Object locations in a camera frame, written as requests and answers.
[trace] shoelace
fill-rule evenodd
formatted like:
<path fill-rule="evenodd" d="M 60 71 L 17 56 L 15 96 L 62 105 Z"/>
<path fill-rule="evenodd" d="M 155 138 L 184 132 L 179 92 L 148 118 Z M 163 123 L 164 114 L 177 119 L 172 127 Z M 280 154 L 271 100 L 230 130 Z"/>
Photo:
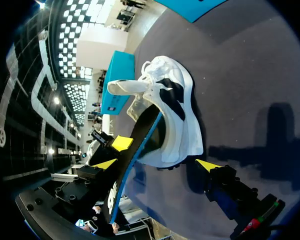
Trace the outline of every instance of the shoelace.
<path fill-rule="evenodd" d="M 141 76 L 138 78 L 138 81 L 142 81 L 154 85 L 156 83 L 156 79 L 153 76 L 153 74 L 150 74 L 150 72 L 154 71 L 156 67 L 161 63 L 162 63 L 161 61 L 157 61 L 157 62 L 145 61 L 141 67 Z"/>

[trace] black and white checkered ceiling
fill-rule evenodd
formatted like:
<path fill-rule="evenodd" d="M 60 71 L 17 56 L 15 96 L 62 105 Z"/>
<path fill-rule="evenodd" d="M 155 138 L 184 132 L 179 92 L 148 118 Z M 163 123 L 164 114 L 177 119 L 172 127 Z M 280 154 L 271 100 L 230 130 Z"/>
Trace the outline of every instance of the black and white checkered ceiling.
<path fill-rule="evenodd" d="M 77 123 L 84 124 L 89 82 L 92 69 L 76 66 L 77 43 L 82 31 L 104 25 L 115 0 L 68 0 L 64 4 L 58 26 L 58 65 L 60 77 Z"/>

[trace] white sneaker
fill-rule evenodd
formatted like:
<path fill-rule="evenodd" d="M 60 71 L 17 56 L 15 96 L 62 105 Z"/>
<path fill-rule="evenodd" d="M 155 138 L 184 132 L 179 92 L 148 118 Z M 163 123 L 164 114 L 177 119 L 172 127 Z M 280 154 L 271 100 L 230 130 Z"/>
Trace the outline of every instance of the white sneaker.
<path fill-rule="evenodd" d="M 169 57 L 157 56 L 152 62 L 143 64 L 141 73 L 137 81 L 116 80 L 108 83 L 111 94 L 136 96 L 127 111 L 133 119 L 151 104 L 156 105 L 163 114 L 166 133 L 162 147 L 138 161 L 157 168 L 168 168 L 189 155 L 201 155 L 202 136 L 191 107 L 193 80 L 188 71 Z"/>

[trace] white logo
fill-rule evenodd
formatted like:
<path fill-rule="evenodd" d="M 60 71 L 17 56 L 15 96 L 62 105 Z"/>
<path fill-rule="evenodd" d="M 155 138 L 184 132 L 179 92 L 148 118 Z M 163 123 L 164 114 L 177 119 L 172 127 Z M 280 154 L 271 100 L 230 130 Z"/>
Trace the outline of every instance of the white logo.
<path fill-rule="evenodd" d="M 112 212 L 112 208 L 114 207 L 114 201 L 117 194 L 117 182 L 115 181 L 113 184 L 113 187 L 110 190 L 109 197 L 108 197 L 108 208 L 109 208 L 109 214 Z"/>

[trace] gray carpet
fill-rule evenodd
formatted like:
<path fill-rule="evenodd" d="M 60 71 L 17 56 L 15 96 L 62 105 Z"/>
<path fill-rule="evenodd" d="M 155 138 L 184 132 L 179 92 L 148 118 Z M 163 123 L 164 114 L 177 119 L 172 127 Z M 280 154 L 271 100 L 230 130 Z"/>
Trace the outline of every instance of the gray carpet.
<path fill-rule="evenodd" d="M 136 50 L 136 77 L 160 55 L 183 64 L 195 82 L 201 159 L 235 168 L 260 199 L 272 193 L 284 200 L 274 224 L 285 223 L 300 200 L 300 43 L 289 25 L 263 0 L 229 0 L 193 24 L 167 10 Z M 129 136 L 134 127 L 126 114 L 131 102 L 116 134 Z M 236 223 L 201 187 L 192 164 L 169 171 L 137 163 L 126 192 L 186 238 L 226 239 Z"/>

